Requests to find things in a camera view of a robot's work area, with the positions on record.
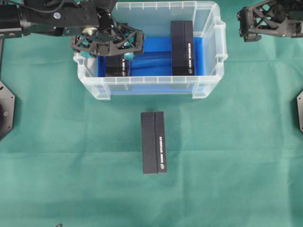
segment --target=table surface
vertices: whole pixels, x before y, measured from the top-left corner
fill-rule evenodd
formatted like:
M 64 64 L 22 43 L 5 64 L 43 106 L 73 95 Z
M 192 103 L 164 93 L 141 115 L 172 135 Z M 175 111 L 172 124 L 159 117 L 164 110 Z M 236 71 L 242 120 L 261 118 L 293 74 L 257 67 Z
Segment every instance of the table surface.
M 2 81 L 16 95 L 0 142 L 0 226 L 301 227 L 303 39 L 244 43 L 217 1 L 225 76 L 191 96 L 94 99 L 77 78 L 69 38 L 6 40 Z M 140 112 L 165 111 L 167 175 L 143 175 Z

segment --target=blue liner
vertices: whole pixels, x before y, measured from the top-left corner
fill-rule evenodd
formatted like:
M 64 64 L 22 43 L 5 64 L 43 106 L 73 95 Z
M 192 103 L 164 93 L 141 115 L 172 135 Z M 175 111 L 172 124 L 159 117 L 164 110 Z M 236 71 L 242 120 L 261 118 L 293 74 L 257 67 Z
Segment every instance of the blue liner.
M 144 54 L 131 61 L 131 76 L 171 76 L 171 37 L 147 37 Z M 195 75 L 203 76 L 203 39 L 194 37 Z M 105 76 L 105 57 L 98 58 L 98 76 Z

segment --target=white logo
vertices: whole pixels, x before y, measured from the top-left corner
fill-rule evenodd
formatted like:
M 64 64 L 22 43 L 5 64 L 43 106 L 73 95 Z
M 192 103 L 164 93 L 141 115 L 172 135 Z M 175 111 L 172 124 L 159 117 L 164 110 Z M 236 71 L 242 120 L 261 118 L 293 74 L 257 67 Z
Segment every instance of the white logo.
M 159 137 L 159 141 L 160 141 L 160 160 L 161 160 L 161 164 L 160 164 L 160 168 L 164 169 L 164 157 L 163 157 L 163 142 L 162 142 L 162 136 Z
M 191 45 L 188 43 L 188 64 L 189 68 L 191 69 Z

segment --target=cable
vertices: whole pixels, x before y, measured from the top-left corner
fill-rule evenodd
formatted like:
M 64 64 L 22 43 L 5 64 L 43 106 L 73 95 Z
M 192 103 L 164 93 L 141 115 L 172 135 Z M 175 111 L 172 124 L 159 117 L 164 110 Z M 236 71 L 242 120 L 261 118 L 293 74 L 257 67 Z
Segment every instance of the cable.
M 2 1 L 4 1 L 6 3 L 11 3 L 11 4 L 14 4 L 14 5 L 17 5 L 17 6 L 22 6 L 24 8 L 31 9 L 31 10 L 39 12 L 39 13 L 55 13 L 59 9 L 61 9 L 61 7 L 63 6 L 63 4 L 65 2 L 65 0 L 62 0 L 61 3 L 60 3 L 60 5 L 57 8 L 53 9 L 53 10 L 39 10 L 39 9 L 35 9 L 35 8 L 32 8 L 32 7 L 26 6 L 26 5 L 21 4 L 21 3 L 17 3 L 15 1 L 10 1 L 10 0 L 2 0 Z

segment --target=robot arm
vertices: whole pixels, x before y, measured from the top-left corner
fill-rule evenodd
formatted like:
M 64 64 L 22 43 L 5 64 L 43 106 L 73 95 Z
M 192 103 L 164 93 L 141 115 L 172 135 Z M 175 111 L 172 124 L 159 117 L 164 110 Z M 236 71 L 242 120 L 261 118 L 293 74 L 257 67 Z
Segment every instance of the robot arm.
M 116 0 L 3 0 L 0 5 L 0 38 L 17 38 L 31 33 L 72 36 L 74 51 L 92 56 L 142 53 L 144 34 L 114 20 Z
M 237 16 L 245 42 L 260 40 L 259 34 L 303 37 L 303 0 L 265 0 L 244 7 Z

